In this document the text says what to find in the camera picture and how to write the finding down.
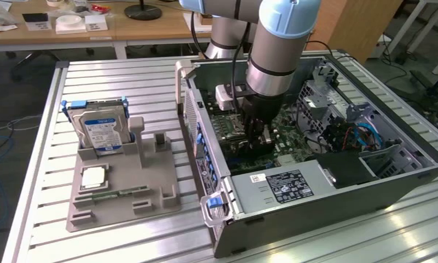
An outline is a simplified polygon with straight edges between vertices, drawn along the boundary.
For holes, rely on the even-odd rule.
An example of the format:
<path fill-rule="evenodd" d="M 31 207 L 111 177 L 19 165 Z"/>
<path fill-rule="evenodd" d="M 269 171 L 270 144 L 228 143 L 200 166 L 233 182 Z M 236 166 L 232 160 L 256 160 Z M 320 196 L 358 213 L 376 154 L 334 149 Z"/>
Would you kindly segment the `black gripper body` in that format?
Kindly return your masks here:
<path fill-rule="evenodd" d="M 244 98 L 242 111 L 246 123 L 261 121 L 264 124 L 272 123 L 277 117 L 284 103 L 284 95 L 264 96 L 249 95 Z"/>

